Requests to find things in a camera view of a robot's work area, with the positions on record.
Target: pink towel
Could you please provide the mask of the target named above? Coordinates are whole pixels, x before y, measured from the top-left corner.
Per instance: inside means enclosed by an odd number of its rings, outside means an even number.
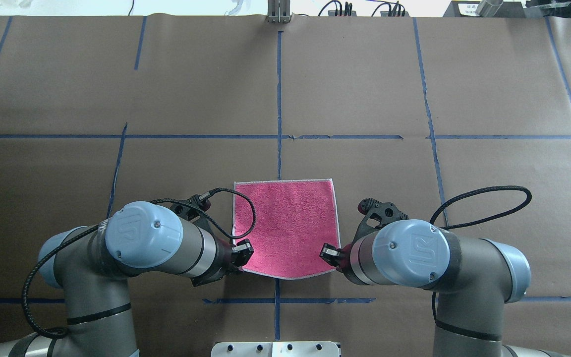
[[[236,182],[235,190],[252,199],[257,223],[246,238],[254,254],[244,271],[295,280],[333,271],[319,253],[325,242],[340,246],[332,179]],[[233,201],[233,233],[252,222],[248,203]]]

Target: blue plastic cover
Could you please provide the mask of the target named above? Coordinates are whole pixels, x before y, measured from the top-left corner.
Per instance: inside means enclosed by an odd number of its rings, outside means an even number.
[[[171,258],[182,243],[182,236],[182,223],[172,210],[136,201],[109,219],[105,244],[118,262],[145,269]]]
[[[513,291],[506,303],[521,300],[525,295],[525,291],[530,287],[530,282],[532,281],[532,273],[530,272],[528,259],[526,259],[525,255],[523,255],[523,253],[514,246],[503,244],[501,242],[493,242],[490,239],[482,239],[490,242],[490,244],[498,249],[499,253],[504,257],[504,260],[508,265],[508,269],[510,269],[510,277],[513,281]]]
[[[421,287],[444,274],[451,252],[439,229],[419,219],[382,228],[372,246],[374,264],[385,278],[406,287]]]
[[[77,230],[78,228],[83,228],[83,227],[84,226],[72,228],[67,232],[59,233],[56,236],[48,239],[41,247],[41,250],[39,251],[39,258],[37,258],[37,261],[43,259],[43,257],[48,255],[48,253],[50,253],[50,251],[53,251],[57,246],[60,246],[61,243],[65,240],[65,238],[67,238],[67,236],[70,235],[70,233]],[[43,276],[43,280],[45,280],[46,283],[50,285],[50,287],[63,289],[63,287],[57,283],[56,276],[54,276],[54,257],[48,259],[48,261],[45,264],[43,264],[43,266],[39,269],[39,273],[41,273],[41,276]]]

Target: white mounting plate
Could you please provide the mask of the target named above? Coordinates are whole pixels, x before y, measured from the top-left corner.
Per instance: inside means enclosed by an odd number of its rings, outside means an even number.
[[[341,344],[331,341],[217,343],[211,350],[211,357],[341,357]]]

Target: white floor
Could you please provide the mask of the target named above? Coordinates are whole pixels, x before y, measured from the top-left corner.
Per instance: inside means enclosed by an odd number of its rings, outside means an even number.
[[[267,13],[267,0],[134,0],[132,14],[224,15],[235,9],[238,1],[241,2],[238,15]],[[379,4],[371,0],[353,0],[352,3],[358,16],[371,16]],[[401,0],[401,3],[411,16],[440,17],[450,0]],[[292,0],[290,4],[293,13],[316,16],[326,2]],[[0,0],[0,15],[113,16],[127,15],[130,8],[131,0]]]

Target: robotic arm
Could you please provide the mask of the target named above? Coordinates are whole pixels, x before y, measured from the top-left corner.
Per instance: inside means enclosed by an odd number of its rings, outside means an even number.
[[[39,260],[75,240],[39,269],[50,286],[63,289],[68,327],[43,330],[27,312],[37,333],[0,344],[0,357],[137,357],[127,278],[162,271],[199,286],[237,272],[253,253],[247,239],[233,244],[213,235],[204,217],[209,196],[212,191],[184,201],[160,200],[174,202],[171,209],[129,203],[97,230],[78,227],[50,238]]]
[[[501,344],[504,304],[519,301],[530,285],[521,251],[408,219],[392,203],[364,199],[358,210],[365,217],[352,243],[344,248],[326,243],[320,257],[358,285],[438,293],[434,357],[565,357]],[[369,219],[379,225],[369,226]]]

